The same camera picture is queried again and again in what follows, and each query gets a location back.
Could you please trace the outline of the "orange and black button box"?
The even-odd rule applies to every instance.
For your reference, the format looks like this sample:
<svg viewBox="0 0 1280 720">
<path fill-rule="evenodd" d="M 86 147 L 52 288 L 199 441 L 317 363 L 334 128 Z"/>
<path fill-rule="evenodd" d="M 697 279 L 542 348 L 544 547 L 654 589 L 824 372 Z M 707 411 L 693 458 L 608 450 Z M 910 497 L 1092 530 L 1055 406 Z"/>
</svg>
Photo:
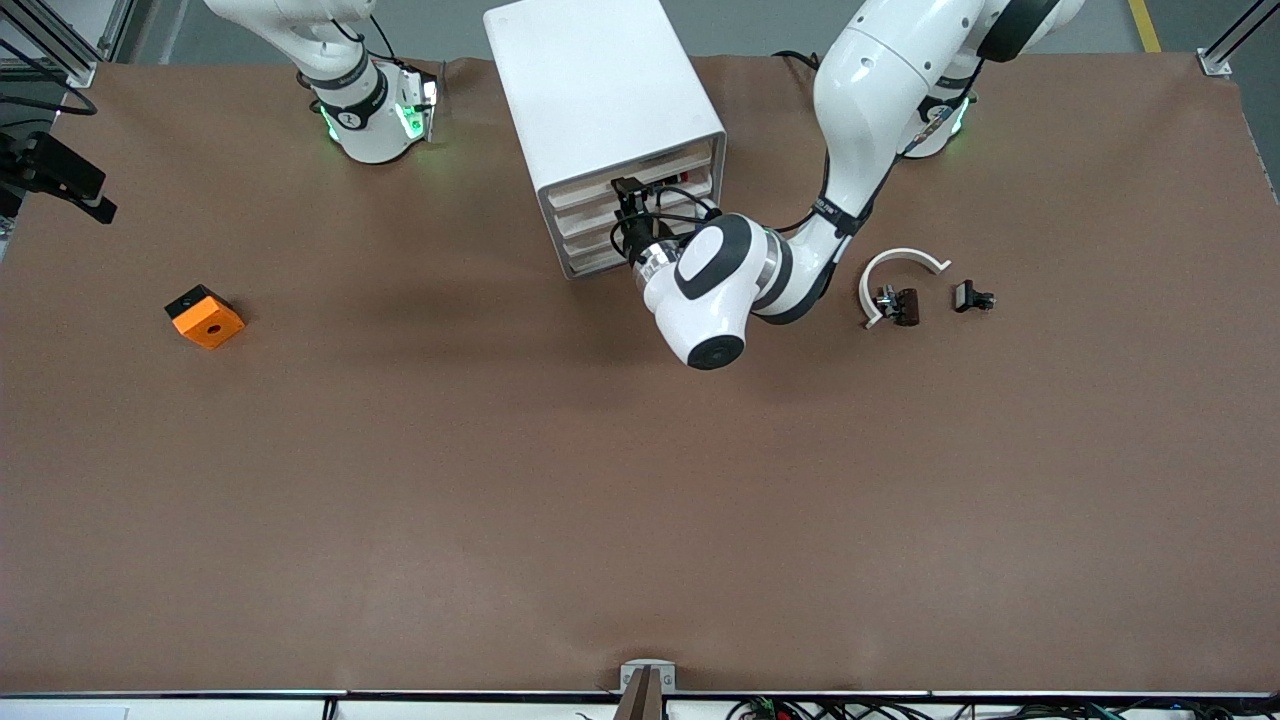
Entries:
<svg viewBox="0 0 1280 720">
<path fill-rule="evenodd" d="M 223 346 L 246 327 L 241 314 L 205 284 L 196 284 L 172 300 L 164 311 L 178 334 L 209 350 Z"/>
</svg>

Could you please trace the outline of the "aluminium frame post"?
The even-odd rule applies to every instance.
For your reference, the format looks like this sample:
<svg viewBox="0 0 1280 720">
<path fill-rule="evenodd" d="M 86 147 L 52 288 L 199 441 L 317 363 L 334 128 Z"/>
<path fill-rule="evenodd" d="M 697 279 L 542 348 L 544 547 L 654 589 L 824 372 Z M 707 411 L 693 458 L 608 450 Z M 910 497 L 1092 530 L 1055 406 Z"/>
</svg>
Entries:
<svg viewBox="0 0 1280 720">
<path fill-rule="evenodd" d="M 35 77 L 19 55 L 90 87 L 97 65 L 120 55 L 138 0 L 0 0 L 0 72 Z"/>
<path fill-rule="evenodd" d="M 1196 55 L 1202 72 L 1208 77 L 1229 77 L 1233 73 L 1230 58 L 1280 6 L 1280 0 L 1252 0 L 1251 5 L 1207 47 L 1198 47 Z"/>
</svg>

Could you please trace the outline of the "white table edge rail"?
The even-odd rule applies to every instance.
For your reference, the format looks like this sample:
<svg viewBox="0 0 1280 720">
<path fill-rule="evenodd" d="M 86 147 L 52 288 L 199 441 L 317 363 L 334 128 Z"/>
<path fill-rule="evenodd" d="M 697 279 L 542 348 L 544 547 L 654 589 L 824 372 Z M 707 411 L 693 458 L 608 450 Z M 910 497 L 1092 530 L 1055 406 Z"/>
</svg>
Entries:
<svg viewBox="0 0 1280 720">
<path fill-rule="evenodd" d="M 0 693 L 0 720 L 613 720 L 618 691 Z M 1280 720 L 1280 691 L 676 691 L 659 720 Z"/>
</svg>

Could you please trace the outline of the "brown button component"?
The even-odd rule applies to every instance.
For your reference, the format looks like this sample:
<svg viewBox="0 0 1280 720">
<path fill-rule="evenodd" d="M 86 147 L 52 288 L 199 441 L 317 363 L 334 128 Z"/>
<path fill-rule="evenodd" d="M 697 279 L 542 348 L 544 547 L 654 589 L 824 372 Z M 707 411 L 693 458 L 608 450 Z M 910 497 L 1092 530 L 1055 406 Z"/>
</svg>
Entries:
<svg viewBox="0 0 1280 720">
<path fill-rule="evenodd" d="M 874 297 L 876 307 L 883 319 L 899 327 L 915 327 L 920 323 L 919 297 L 915 288 L 895 290 L 886 284 Z"/>
</svg>

